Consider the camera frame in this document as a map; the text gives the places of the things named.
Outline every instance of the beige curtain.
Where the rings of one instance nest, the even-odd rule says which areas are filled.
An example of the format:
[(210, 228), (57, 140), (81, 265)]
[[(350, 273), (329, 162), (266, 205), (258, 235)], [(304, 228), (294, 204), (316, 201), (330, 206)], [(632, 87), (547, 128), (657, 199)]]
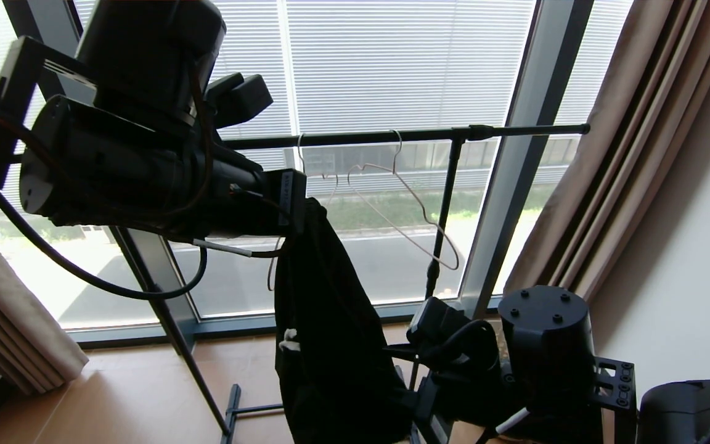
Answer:
[(44, 393), (79, 376), (87, 360), (0, 253), (2, 376), (24, 393)]
[(636, 1), (577, 155), (541, 211), (507, 290), (589, 298), (656, 195), (710, 87), (710, 1)]

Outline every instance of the window frame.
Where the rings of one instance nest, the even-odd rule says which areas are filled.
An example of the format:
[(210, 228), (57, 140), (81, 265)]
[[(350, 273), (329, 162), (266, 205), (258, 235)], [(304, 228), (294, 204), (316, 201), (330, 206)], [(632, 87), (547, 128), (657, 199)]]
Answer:
[[(29, 35), (41, 39), (48, 46), (70, 54), (75, 53), (82, 29), (76, 8), (72, 0), (26, 0), (25, 2), (9, 2), (2, 0), (8, 12), (12, 27), (17, 36)], [(282, 11), (282, 0), (277, 0), (279, 12)], [(554, 106), (552, 117), (536, 116), (532, 118), (527, 105), (523, 108), (521, 102), (524, 95), (538, 92), (529, 82), (536, 76), (520, 75), (516, 82), (511, 109), (507, 118), (507, 126), (553, 124), (557, 107), (566, 90), (568, 75), (571, 73), (577, 48), (582, 40), (584, 28), (588, 23), (590, 9), (594, 0), (538, 0), (530, 25), (529, 39), (525, 43), (523, 62), (520, 73), (530, 68), (543, 65), (547, 71), (558, 73), (556, 82), (547, 79), (547, 88), (538, 98), (547, 107)], [(566, 48), (563, 43), (573, 46)], [(546, 56), (534, 58), (535, 54), (546, 48)], [(70, 79), (59, 78), (54, 73), (46, 72), (40, 78), (39, 86), (45, 98), (55, 94), (65, 94), (79, 101), (90, 102), (91, 91), (83, 85)], [(463, 309), (470, 315), (483, 315), (497, 308), (500, 296), (492, 297), (491, 289), (494, 282), (488, 285), (488, 276), (502, 265), (505, 248), (513, 235), (522, 204), (527, 198), (530, 184), (533, 182), (536, 168), (539, 166), (544, 151), (544, 141), (547, 137), (514, 137), (499, 141), (494, 159), (490, 166), (490, 180), (482, 205), (479, 225), (473, 239), (473, 249), (470, 261), (467, 262), (462, 275), (459, 296), (448, 301), (457, 309)], [(433, 155), (436, 146), (428, 146), (425, 152)], [(488, 163), (483, 157), (481, 165)], [(122, 228), (111, 228), (116, 243), (122, 249), (126, 261), (143, 288), (146, 281), (154, 280), (163, 289), (175, 289), (183, 285), (183, 278), (178, 272), (178, 265), (168, 242), (160, 236), (143, 231)], [(488, 295), (481, 289), (488, 287)], [(408, 321), (414, 315), (420, 302), (377, 305), (375, 309), (383, 323)], [(192, 347), (195, 340), (215, 337), (238, 337), (239, 335), (267, 334), (274, 332), (274, 316), (254, 315), (240, 317), (225, 317), (203, 319), (194, 306), (191, 295), (183, 295), (169, 301), (169, 308), (175, 322), (181, 327), (183, 336)], [(68, 331), (83, 348), (120, 347), (129, 345), (144, 345), (145, 343), (164, 343), (168, 341), (160, 325), (122, 326), (108, 329), (78, 329)]]

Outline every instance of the pavement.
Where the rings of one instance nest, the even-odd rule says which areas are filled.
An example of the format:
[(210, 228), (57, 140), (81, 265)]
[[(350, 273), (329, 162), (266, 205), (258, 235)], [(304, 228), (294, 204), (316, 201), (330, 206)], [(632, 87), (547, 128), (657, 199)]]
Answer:
[[(535, 215), (520, 220), (496, 290), (502, 290), (510, 267), (535, 221)], [(475, 229), (476, 219), (448, 222), (446, 233), (459, 253), (460, 267), (456, 271), (441, 267), (436, 294), (457, 293)], [(408, 230), (408, 235), (426, 250), (432, 250), (435, 238), (433, 228), (414, 228)], [(347, 231), (340, 233), (339, 237), (373, 303), (396, 303), (423, 298), (430, 258), (416, 245), (392, 229)], [(275, 240), (241, 238), (221, 242), (271, 250)], [(173, 247), (179, 269), (188, 281), (197, 269), (197, 249), (182, 244)], [(117, 245), (75, 241), (63, 242), (56, 245), (56, 248), (99, 278), (131, 289), (138, 288)], [(129, 300), (91, 287), (60, 269), (31, 245), (0, 249), (17, 275), (64, 328), (120, 326), (156, 321), (152, 309), (145, 301)], [(453, 250), (447, 242), (443, 242), (443, 261), (454, 264)], [(219, 316), (272, 310), (273, 294), (267, 289), (269, 265), (269, 260), (243, 258), (211, 250), (205, 277), (191, 291), (199, 312), (204, 316)]]

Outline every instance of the road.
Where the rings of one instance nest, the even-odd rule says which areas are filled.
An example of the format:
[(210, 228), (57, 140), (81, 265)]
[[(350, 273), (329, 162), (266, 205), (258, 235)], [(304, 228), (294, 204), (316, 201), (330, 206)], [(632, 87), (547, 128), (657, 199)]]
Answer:
[[(412, 238), (431, 250), (434, 234), (414, 235)], [(426, 285), (426, 268), (429, 256), (418, 250), (402, 236), (375, 236), (343, 239), (347, 253), (353, 261), (367, 295), (373, 303), (392, 300), (423, 298)], [(443, 244), (443, 259), (454, 262), (450, 245)], [(267, 245), (262, 249), (271, 249)], [(175, 258), (186, 280), (197, 269), (198, 253), (195, 249), (174, 251)], [(465, 258), (460, 253), (460, 261)], [(253, 310), (271, 310), (273, 294), (267, 290), (266, 259), (243, 258), (218, 251), (210, 251), (208, 269), (199, 285), (191, 291), (202, 315), (230, 315)], [(451, 271), (441, 267), (437, 292), (450, 289), (456, 293), (462, 268)], [(100, 271), (98, 276), (111, 282), (132, 280), (130, 270), (122, 256), (117, 256)], [(63, 325), (83, 325), (85, 321), (116, 318), (122, 321), (154, 318), (150, 307), (143, 301), (127, 300), (95, 287), (87, 287), (59, 318)]]

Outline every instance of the curtain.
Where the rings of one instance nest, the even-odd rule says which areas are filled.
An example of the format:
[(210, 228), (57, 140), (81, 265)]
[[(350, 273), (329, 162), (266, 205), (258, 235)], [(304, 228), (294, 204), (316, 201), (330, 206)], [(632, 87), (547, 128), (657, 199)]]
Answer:
[(634, 2), (591, 132), (505, 289), (555, 285), (588, 300), (654, 199), (709, 87), (710, 2)]
[(26, 394), (79, 376), (88, 362), (0, 253), (0, 373)]

